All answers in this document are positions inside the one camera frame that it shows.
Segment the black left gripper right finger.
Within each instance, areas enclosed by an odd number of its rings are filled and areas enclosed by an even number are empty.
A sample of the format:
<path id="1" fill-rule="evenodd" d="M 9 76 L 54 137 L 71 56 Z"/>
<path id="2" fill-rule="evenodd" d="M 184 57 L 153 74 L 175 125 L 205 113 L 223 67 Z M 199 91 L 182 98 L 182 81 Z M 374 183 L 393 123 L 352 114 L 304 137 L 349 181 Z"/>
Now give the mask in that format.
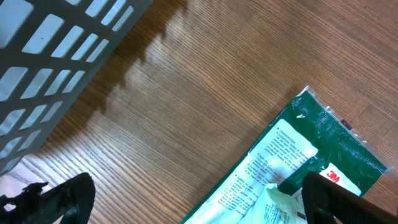
<path id="1" fill-rule="evenodd" d="M 312 171 L 302 181 L 302 198 L 308 224 L 397 224 L 396 215 Z"/>

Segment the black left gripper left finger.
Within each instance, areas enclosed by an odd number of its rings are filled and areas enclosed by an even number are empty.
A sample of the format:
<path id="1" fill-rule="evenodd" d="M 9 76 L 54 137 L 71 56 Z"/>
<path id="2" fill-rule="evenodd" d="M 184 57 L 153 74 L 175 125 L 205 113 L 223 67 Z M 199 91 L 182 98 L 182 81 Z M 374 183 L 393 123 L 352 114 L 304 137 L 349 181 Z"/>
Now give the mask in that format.
<path id="1" fill-rule="evenodd" d="M 87 172 L 42 193 L 46 182 L 22 189 L 15 197 L 1 196 L 1 223 L 87 224 L 95 201 L 95 185 Z"/>

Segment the green 3M sponge package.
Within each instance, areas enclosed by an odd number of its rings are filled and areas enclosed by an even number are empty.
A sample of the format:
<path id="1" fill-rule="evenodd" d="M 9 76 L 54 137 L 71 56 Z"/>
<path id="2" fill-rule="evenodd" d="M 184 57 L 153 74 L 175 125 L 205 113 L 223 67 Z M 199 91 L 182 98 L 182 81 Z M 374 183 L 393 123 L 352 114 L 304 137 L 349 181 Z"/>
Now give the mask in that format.
<path id="1" fill-rule="evenodd" d="M 387 170 L 367 140 L 306 87 L 183 222 L 306 223 L 308 172 L 362 196 Z"/>

